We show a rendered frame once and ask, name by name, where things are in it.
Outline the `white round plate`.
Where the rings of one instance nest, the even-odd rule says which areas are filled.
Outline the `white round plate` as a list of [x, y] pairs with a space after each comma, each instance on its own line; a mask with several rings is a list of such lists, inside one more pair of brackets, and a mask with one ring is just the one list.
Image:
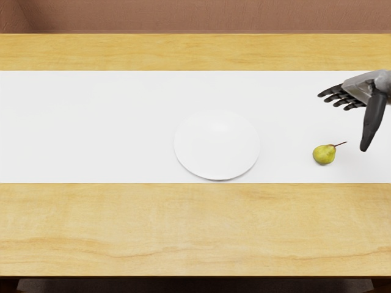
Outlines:
[[253, 124], [234, 112], [203, 110], [179, 125], [174, 152], [190, 173], [225, 181], [254, 166], [260, 155], [260, 138]]

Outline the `yellow-green pear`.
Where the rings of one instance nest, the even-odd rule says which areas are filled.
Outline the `yellow-green pear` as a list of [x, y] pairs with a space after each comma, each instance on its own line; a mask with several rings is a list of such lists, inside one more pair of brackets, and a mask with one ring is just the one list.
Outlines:
[[312, 151], [312, 157], [314, 161], [319, 165], [331, 164], [335, 159], [337, 147], [343, 144], [346, 144], [346, 142], [317, 146]]

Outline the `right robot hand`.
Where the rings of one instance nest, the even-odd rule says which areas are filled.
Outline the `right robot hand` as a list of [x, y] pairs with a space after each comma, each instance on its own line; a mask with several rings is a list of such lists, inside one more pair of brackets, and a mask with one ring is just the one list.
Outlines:
[[391, 70], [376, 70], [349, 78], [318, 94], [325, 103], [348, 111], [365, 108], [360, 150], [368, 150], [386, 109], [391, 105]]

